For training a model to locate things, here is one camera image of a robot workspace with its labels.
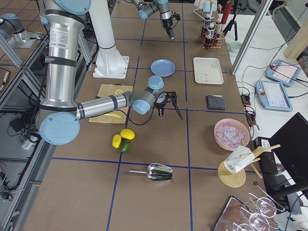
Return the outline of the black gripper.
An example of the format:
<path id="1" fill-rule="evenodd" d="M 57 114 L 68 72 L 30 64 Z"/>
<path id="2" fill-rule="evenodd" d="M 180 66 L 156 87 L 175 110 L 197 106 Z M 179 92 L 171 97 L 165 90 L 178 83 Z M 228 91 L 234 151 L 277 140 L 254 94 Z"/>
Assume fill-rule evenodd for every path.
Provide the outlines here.
<path id="1" fill-rule="evenodd" d="M 168 16 L 167 19 L 161 18 L 162 26 L 166 30 L 168 38 L 171 42 L 174 42 L 175 35 L 173 28 L 177 25 L 178 21 L 180 21 L 180 15 L 178 13 L 172 13 L 171 16 Z"/>
<path id="2" fill-rule="evenodd" d="M 177 106 L 177 94 L 175 91 L 163 91 L 154 103 L 154 108 L 158 110 L 158 116 L 164 116 L 164 107 L 167 103 L 172 103 L 176 113 L 183 120 L 181 112 Z"/>

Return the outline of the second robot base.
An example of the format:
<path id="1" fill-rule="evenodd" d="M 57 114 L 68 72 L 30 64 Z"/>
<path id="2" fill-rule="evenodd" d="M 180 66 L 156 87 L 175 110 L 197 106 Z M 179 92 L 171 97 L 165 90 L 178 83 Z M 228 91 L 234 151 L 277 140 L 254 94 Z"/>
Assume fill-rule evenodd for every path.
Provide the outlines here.
<path id="1" fill-rule="evenodd" d="M 35 41 L 42 39 L 39 32 L 30 32 L 20 22 L 14 13 L 5 13 L 0 16 L 0 35 L 12 48 L 30 49 Z"/>

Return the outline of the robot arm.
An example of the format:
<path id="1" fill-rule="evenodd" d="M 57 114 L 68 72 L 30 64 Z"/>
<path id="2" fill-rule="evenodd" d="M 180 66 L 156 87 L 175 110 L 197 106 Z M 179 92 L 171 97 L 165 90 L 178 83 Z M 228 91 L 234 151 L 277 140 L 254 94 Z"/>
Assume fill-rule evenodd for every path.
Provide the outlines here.
<path id="1" fill-rule="evenodd" d="M 162 113 L 176 93 L 164 90 L 163 79 L 152 76 L 142 93 L 126 91 L 84 103 L 74 101 L 78 39 L 90 14 L 98 44 L 94 77 L 124 79 L 129 58 L 116 48 L 108 3 L 105 0 L 41 0 L 38 2 L 43 24 L 50 26 L 46 97 L 39 105 L 36 126 L 43 140 L 63 145 L 74 140 L 80 120 L 131 106 L 143 115 L 151 108 Z"/>
<path id="2" fill-rule="evenodd" d="M 181 20 L 180 15 L 170 9 L 168 0 L 153 0 L 144 2 L 143 0 L 132 0 L 138 9 L 138 14 L 142 20 L 148 19 L 151 15 L 159 12 L 162 28 L 166 31 L 171 42 L 175 40 L 173 28 Z"/>

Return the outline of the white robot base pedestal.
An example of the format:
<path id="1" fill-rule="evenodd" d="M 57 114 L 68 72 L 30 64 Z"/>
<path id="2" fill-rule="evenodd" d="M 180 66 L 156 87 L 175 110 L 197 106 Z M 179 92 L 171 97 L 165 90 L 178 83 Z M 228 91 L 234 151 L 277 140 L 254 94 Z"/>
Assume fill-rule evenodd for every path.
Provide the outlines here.
<path id="1" fill-rule="evenodd" d="M 129 57 L 122 56 L 116 48 L 107 1 L 93 0 L 89 13 L 99 47 L 93 76 L 125 79 Z"/>

